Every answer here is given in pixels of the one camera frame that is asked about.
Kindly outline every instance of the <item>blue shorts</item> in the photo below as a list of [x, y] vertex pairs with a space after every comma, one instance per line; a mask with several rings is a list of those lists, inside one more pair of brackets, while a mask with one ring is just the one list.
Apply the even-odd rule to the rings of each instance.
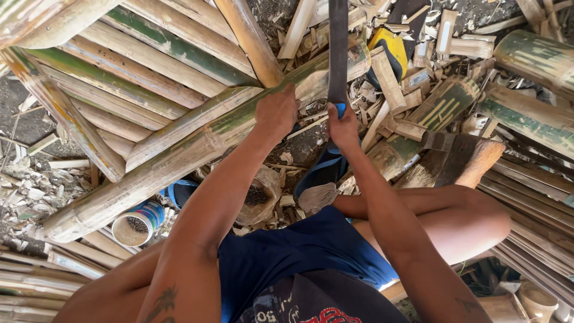
[[333, 206], [281, 230], [228, 234], [219, 246], [222, 323], [235, 322], [264, 289], [305, 271], [336, 269], [379, 289], [398, 275]]

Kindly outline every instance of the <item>blue handle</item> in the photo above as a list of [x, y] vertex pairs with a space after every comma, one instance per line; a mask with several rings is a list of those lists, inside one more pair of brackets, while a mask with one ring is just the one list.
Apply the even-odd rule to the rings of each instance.
[[345, 103], [335, 103], [335, 106], [337, 107], [339, 119], [341, 119], [345, 115]]

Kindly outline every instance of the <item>dark t-shirt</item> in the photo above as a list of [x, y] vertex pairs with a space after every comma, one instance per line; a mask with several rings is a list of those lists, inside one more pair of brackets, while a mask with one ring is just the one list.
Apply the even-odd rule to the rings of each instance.
[[237, 323], [409, 323], [378, 290], [326, 269], [281, 279]]

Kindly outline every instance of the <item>tattoo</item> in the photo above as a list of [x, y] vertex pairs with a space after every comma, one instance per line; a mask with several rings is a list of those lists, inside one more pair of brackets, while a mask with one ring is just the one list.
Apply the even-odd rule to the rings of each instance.
[[486, 314], [486, 311], [484, 308], [482, 308], [482, 305], [480, 305], [480, 303], [476, 300], [469, 302], [457, 297], [455, 298], [455, 301], [464, 306], [464, 309], [467, 313], [472, 313], [472, 310], [479, 310], [480, 312]]
[[[145, 318], [141, 323], [151, 323], [154, 318], [156, 318], [161, 311], [167, 311], [171, 308], [172, 310], [175, 309], [175, 298], [177, 295], [176, 286], [168, 287], [161, 293], [154, 304], [153, 310], [148, 314], [148, 317]], [[175, 323], [175, 319], [173, 317], [168, 317], [161, 321], [161, 323]]]

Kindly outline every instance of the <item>red print on shirt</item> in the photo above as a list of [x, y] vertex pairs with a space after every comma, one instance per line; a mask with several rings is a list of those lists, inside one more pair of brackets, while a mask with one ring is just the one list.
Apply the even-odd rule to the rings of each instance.
[[346, 315], [345, 312], [332, 307], [321, 311], [319, 319], [313, 317], [310, 320], [301, 321], [300, 323], [361, 323], [361, 321], [357, 317], [350, 317]]

